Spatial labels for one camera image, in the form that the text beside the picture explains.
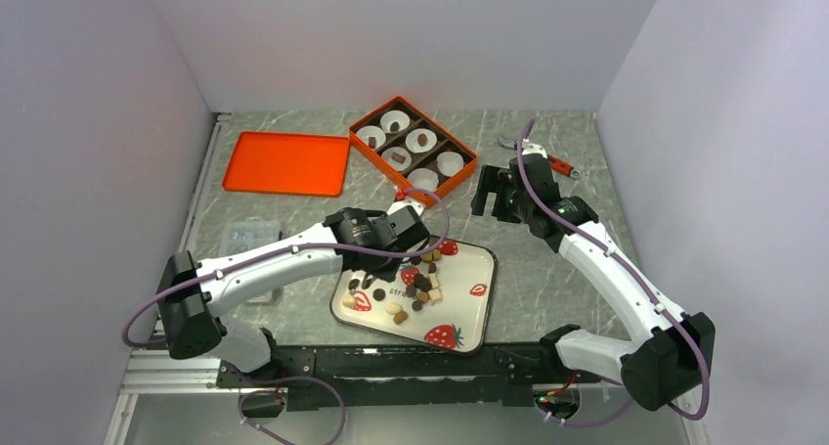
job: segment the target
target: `wrench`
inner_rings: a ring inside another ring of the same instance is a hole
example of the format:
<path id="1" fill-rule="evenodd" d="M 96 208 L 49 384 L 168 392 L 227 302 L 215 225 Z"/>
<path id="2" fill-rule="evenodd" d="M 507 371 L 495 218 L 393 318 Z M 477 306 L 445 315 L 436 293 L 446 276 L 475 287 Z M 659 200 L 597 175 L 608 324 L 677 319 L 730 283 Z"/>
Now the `wrench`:
<path id="1" fill-rule="evenodd" d="M 499 135 L 498 144 L 505 149 L 516 150 L 518 147 L 518 139 L 508 139 L 503 135 Z M 567 161 L 558 159 L 552 155 L 547 155 L 546 159 L 549 161 L 549 167 L 551 167 L 554 171 L 573 179 L 579 179 L 582 177 L 582 173 L 580 173 L 578 169 L 574 168 L 573 165 Z"/>

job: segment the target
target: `strawberry print tray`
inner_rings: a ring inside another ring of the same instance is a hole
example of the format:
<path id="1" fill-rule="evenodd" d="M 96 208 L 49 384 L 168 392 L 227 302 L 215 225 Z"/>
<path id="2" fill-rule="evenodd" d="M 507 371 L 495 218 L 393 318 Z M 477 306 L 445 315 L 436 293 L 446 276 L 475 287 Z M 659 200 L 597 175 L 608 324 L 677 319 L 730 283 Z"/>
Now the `strawberry print tray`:
<path id="1" fill-rule="evenodd" d="M 488 249 L 446 241 L 420 261 L 403 263 L 392 283 L 343 272 L 331 314 L 343 323 L 471 354 L 484 341 L 497 269 Z"/>

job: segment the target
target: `white paper cup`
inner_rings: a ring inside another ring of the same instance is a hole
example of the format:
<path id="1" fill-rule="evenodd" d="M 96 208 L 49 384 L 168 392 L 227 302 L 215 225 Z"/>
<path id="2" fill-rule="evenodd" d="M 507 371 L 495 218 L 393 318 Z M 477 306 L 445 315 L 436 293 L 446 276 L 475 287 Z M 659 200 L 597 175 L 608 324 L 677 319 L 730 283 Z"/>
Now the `white paper cup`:
<path id="1" fill-rule="evenodd" d="M 391 130 L 392 125 L 395 123 L 398 126 L 397 129 Z M 382 127 L 387 134 L 403 132 L 411 123 L 412 120 L 409 119 L 409 116 L 403 111 L 389 111 L 380 118 L 380 127 Z"/>
<path id="2" fill-rule="evenodd" d="M 366 145 L 369 144 L 369 139 L 373 137 L 377 144 L 374 146 L 374 149 L 379 149 L 386 143 L 386 134 L 383 133 L 383 129 L 377 127 L 376 125 L 366 125 L 364 127 L 360 127 L 360 130 L 357 131 L 357 137 L 363 141 Z"/>
<path id="3" fill-rule="evenodd" d="M 442 175 L 455 176 L 463 168 L 463 156 L 455 152 L 443 152 L 438 155 L 438 171 Z"/>
<path id="4" fill-rule="evenodd" d="M 392 156 L 394 154 L 402 155 L 405 160 L 400 163 L 396 159 L 393 159 Z M 397 171 L 403 171 L 404 169 L 408 168 L 410 164 L 412 164 L 412 156 L 409 155 L 409 151 L 404 149 L 403 147 L 390 147 L 383 152 L 381 155 L 383 159 L 386 160 L 387 163 L 391 165 L 392 168 L 396 169 Z"/>
<path id="5" fill-rule="evenodd" d="M 416 188 L 435 192 L 438 189 L 438 173 L 427 168 L 418 168 L 409 173 L 409 182 Z"/>
<path id="6" fill-rule="evenodd" d="M 417 137 L 426 136 L 426 145 L 417 142 Z M 406 136 L 406 148 L 413 154 L 425 154 L 432 150 L 438 143 L 438 136 L 429 129 L 415 129 Z"/>

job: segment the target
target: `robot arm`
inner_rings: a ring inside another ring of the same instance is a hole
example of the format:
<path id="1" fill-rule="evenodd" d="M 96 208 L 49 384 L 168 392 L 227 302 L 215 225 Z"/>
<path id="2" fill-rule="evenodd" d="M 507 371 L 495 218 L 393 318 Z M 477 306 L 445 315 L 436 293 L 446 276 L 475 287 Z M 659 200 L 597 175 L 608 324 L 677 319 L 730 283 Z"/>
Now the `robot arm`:
<path id="1" fill-rule="evenodd" d="M 655 411 L 700 384 L 699 366 L 664 309 L 691 334 L 711 365 L 714 325 L 704 313 L 689 316 L 657 290 L 638 269 L 634 270 L 656 294 L 654 305 L 632 275 L 610 255 L 630 263 L 598 221 L 596 213 L 580 198 L 559 194 L 545 150 L 524 142 L 527 181 L 541 201 L 555 214 L 588 235 L 604 242 L 602 251 L 579 233 L 557 224 L 531 199 L 518 171 L 517 159 L 509 168 L 484 166 L 472 214 L 483 215 L 489 194 L 495 194 L 492 215 L 500 221 L 525 223 L 530 233 L 573 263 L 596 287 L 617 314 L 630 341 L 591 334 L 568 325 L 547 334 L 541 344 L 549 357 L 571 370 L 580 370 L 622 383 L 643 408 Z"/>
<path id="2" fill-rule="evenodd" d="M 422 211 L 423 205 L 413 200 L 395 202 L 390 214 L 344 208 L 298 235 L 233 256 L 195 262 L 188 251 L 173 255 L 158 291 L 192 278 L 206 282 L 158 303 L 170 357 L 188 359 L 209 352 L 252 377 L 274 378 L 282 365 L 273 336 L 236 320 L 230 311 L 269 290 L 345 270 L 393 280 L 400 259 L 330 246 L 408 250 L 430 236 L 419 218 Z M 299 250 L 297 246 L 303 244 L 323 247 Z M 244 267 L 232 275 L 222 273 L 222 268 L 238 265 Z"/>

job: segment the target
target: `white tray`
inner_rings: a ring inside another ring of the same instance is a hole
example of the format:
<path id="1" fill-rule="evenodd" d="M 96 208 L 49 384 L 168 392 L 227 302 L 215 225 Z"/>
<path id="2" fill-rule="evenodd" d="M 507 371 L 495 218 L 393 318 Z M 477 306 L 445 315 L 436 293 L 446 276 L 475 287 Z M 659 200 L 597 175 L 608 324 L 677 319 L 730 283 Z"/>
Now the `white tray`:
<path id="1" fill-rule="evenodd" d="M 415 312 L 412 302 L 416 298 L 406 296 L 406 284 L 398 272 L 392 283 L 377 279 L 368 289 L 357 287 L 352 294 L 357 297 L 360 304 L 355 308 L 347 308 L 342 304 L 342 297 L 349 291 L 348 283 L 354 278 L 362 280 L 365 273 L 354 274 L 346 271 L 337 281 L 331 297 L 331 314 L 343 323 L 398 335 L 421 343 L 432 344 L 427 341 L 427 336 L 432 340 L 444 338 L 446 340 L 439 342 L 444 342 L 445 345 L 432 345 L 458 354 L 473 353 L 484 341 L 498 261 L 484 247 L 456 243 L 457 254 L 443 255 L 441 260 L 436 262 L 436 275 L 443 296 L 441 301 L 428 302 L 420 311 Z M 408 267 L 412 265 L 404 264 L 401 270 Z M 428 275 L 428 263 L 422 262 L 416 267 L 420 273 Z M 385 290 L 385 298 L 382 301 L 377 301 L 371 296 L 375 289 Z M 402 305 L 404 311 L 409 314 L 409 318 L 400 325 L 396 325 L 394 317 L 385 311 L 386 305 L 392 302 Z M 459 342 L 455 343 L 453 336 L 458 336 L 458 333 Z"/>

